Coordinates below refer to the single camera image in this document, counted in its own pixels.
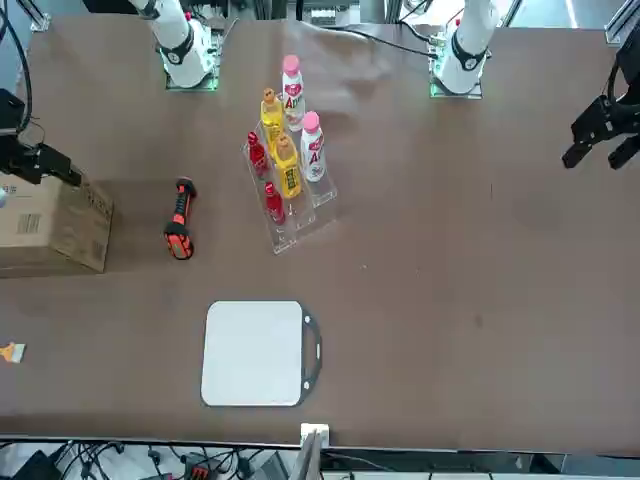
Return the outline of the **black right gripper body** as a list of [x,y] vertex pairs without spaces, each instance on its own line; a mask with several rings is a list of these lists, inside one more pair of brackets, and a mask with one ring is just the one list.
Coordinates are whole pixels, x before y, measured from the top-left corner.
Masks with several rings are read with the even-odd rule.
[[38,145],[29,145],[21,139],[20,125],[25,104],[6,89],[1,90],[1,150],[36,151]]

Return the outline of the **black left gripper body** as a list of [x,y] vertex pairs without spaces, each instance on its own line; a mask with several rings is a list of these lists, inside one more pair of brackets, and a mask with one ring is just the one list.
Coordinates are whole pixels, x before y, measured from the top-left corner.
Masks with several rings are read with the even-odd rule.
[[[621,97],[614,94],[618,72],[621,71],[628,90]],[[614,136],[623,132],[623,126],[639,122],[639,39],[627,38],[618,50],[612,65],[605,93],[606,132]]]

